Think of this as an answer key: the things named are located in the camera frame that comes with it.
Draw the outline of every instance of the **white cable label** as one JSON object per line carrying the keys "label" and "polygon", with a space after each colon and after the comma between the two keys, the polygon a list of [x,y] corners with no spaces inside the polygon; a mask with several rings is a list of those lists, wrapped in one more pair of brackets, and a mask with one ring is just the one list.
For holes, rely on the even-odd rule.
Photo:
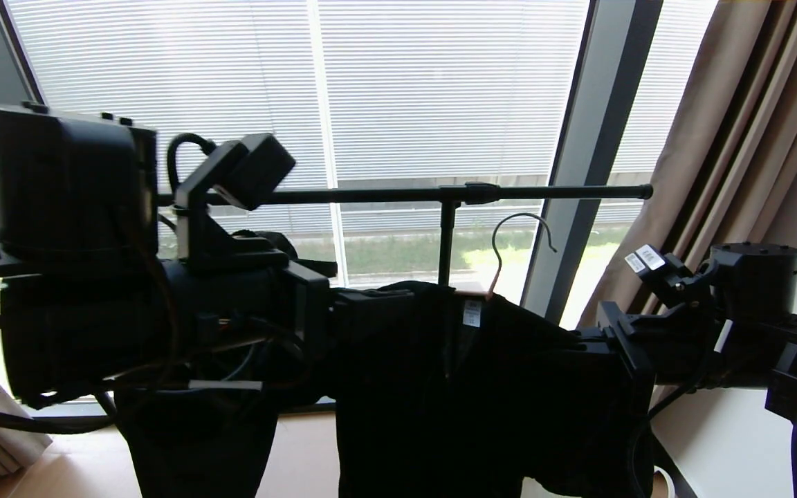
{"label": "white cable label", "polygon": [[479,328],[482,325],[482,302],[468,300],[463,304],[463,324]]}
{"label": "white cable label", "polygon": [[629,268],[632,268],[632,271],[636,273],[641,273],[645,270],[645,264],[641,262],[639,256],[635,255],[635,252],[630,252],[628,256],[626,256],[626,264],[629,265]]}
{"label": "white cable label", "polygon": [[635,253],[641,258],[641,261],[645,262],[645,265],[648,265],[648,268],[658,269],[666,264],[663,257],[659,255],[658,252],[654,251],[651,246],[641,246]]}

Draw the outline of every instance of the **robotic arm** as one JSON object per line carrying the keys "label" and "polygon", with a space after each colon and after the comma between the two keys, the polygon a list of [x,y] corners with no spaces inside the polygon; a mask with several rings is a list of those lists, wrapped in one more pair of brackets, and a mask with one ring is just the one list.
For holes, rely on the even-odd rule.
{"label": "robotic arm", "polygon": [[627,262],[668,311],[603,302],[598,326],[564,331],[497,295],[330,287],[334,264],[208,215],[211,189],[248,210],[301,195],[274,193],[291,155],[265,133],[208,149],[174,195],[179,256],[158,261],[153,130],[0,107],[12,392],[31,407],[97,395],[145,495],[253,492],[278,411],[322,395],[338,401],[346,496],[381,495],[383,482],[399,495],[509,496],[524,476],[564,495],[644,495],[655,385],[680,387],[669,400],[767,389],[767,409],[797,416],[797,249],[715,246],[691,271],[644,246]]}

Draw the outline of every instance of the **black garment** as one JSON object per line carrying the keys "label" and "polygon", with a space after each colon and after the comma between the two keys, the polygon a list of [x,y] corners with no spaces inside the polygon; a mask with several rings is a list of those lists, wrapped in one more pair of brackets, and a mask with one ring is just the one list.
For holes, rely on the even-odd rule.
{"label": "black garment", "polygon": [[[630,406],[619,356],[500,296],[471,326],[466,302],[480,297],[421,282],[383,288],[398,289],[414,293],[411,312],[337,344],[303,387],[256,404],[162,395],[120,425],[143,496],[253,496],[278,410],[320,395],[336,400],[342,498],[516,498],[524,477],[560,495],[633,495],[626,447],[646,407]],[[652,457],[639,447],[649,495]]]}

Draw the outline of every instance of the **white label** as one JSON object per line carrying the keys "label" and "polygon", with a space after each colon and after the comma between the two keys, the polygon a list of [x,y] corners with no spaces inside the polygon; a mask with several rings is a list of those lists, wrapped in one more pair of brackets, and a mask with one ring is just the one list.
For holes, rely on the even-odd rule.
{"label": "white label", "polygon": [[482,302],[468,300],[463,304],[463,324],[475,328],[481,327]]}
{"label": "white label", "polygon": [[639,256],[639,258],[641,258],[641,261],[645,262],[645,265],[648,265],[648,268],[658,269],[666,264],[666,261],[663,260],[663,257],[658,255],[658,253],[654,251],[651,246],[641,246],[635,253]]}
{"label": "white label", "polygon": [[635,252],[630,252],[628,256],[626,256],[626,264],[629,265],[629,268],[632,268],[632,271],[639,273],[645,269],[645,264],[641,262],[639,256],[635,255]]}

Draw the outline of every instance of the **cylindrical motor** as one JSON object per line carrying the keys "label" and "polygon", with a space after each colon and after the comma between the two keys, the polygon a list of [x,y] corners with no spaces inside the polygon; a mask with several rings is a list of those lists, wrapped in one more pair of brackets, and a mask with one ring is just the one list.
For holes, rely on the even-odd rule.
{"label": "cylindrical motor", "polygon": [[712,246],[718,265],[712,294],[727,318],[775,322],[788,318],[795,302],[797,249],[772,243]]}
{"label": "cylindrical motor", "polygon": [[130,264],[120,217],[158,237],[156,132],[114,120],[55,113],[41,104],[0,107],[0,243],[32,264],[111,274]]}

